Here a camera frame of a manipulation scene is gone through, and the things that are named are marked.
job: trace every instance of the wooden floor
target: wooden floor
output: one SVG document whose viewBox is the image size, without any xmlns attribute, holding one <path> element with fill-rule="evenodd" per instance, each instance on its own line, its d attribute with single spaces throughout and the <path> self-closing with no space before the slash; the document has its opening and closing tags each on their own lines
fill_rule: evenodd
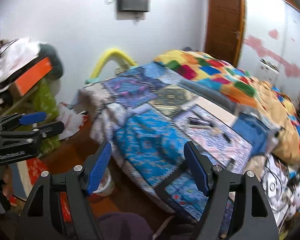
<svg viewBox="0 0 300 240">
<path fill-rule="evenodd" d="M 91 122 L 64 141 L 54 153 L 43 159 L 50 172 L 61 173 L 78 164 L 83 164 L 86 157 L 94 154 L 99 145 L 90 139 Z M 89 199 L 92 212 L 101 216 L 111 212 L 131 212 L 140 215 L 156 232 L 170 216 L 154 204 L 117 166 L 110 160 L 109 169 L 115 183 L 114 192 L 108 197 L 93 196 Z"/>
</svg>

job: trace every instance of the white plastic bag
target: white plastic bag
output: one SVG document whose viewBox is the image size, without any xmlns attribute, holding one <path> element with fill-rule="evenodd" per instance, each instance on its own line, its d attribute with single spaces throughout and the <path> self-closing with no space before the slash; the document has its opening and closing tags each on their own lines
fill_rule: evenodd
<svg viewBox="0 0 300 240">
<path fill-rule="evenodd" d="M 76 134 L 88 119 L 86 114 L 77 114 L 73 109 L 69 109 L 65 103 L 59 103 L 58 110 L 57 120 L 63 122 L 65 126 L 63 132 L 59 134 L 59 140 Z"/>
<path fill-rule="evenodd" d="M 0 48 L 0 83 L 38 57 L 39 42 L 30 38 L 17 39 Z"/>
</svg>

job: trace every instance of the blue clamp handle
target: blue clamp handle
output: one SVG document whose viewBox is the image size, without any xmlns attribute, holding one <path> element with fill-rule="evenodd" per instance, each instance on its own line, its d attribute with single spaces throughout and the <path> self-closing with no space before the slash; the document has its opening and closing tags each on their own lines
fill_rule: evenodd
<svg viewBox="0 0 300 240">
<path fill-rule="evenodd" d="M 43 122 L 46 120 L 45 112 L 37 112 L 32 114 L 25 114 L 19 119 L 19 124 L 21 125 L 30 125 L 37 122 Z"/>
<path fill-rule="evenodd" d="M 183 153 L 198 190 L 209 197 L 213 187 L 211 161 L 207 156 L 201 155 L 191 141 L 185 143 Z"/>
<path fill-rule="evenodd" d="M 111 157 L 111 144 L 103 142 L 98 151 L 87 157 L 84 162 L 82 190 L 90 196 L 99 187 Z"/>
</svg>

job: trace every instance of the metal screw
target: metal screw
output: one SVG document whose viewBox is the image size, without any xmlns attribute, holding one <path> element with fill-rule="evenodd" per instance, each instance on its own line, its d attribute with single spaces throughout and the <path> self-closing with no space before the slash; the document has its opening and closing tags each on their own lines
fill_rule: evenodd
<svg viewBox="0 0 300 240">
<path fill-rule="evenodd" d="M 247 171 L 247 175 L 252 178 L 254 177 L 254 172 L 253 171 Z"/>
<path fill-rule="evenodd" d="M 81 165 L 76 165 L 73 167 L 74 171 L 81 171 L 82 170 L 82 166 Z"/>
<path fill-rule="evenodd" d="M 273 182 L 270 184 L 270 190 L 271 190 L 271 191 L 274 191 L 274 190 L 275 190 L 275 184 L 274 184 Z"/>
<path fill-rule="evenodd" d="M 221 167 L 220 165 L 214 165 L 214 166 L 213 166 L 213 169 L 214 169 L 215 171 L 222 171 L 222 167 Z"/>
<path fill-rule="evenodd" d="M 41 172 L 42 177 L 47 177 L 49 175 L 49 171 L 43 171 Z"/>
</svg>

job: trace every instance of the wooden door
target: wooden door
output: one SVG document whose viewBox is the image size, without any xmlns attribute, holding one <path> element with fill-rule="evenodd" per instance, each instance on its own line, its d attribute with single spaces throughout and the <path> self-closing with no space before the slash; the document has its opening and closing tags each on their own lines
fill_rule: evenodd
<svg viewBox="0 0 300 240">
<path fill-rule="evenodd" d="M 240 31 L 240 0 L 209 0 L 205 52 L 234 64 Z"/>
</svg>

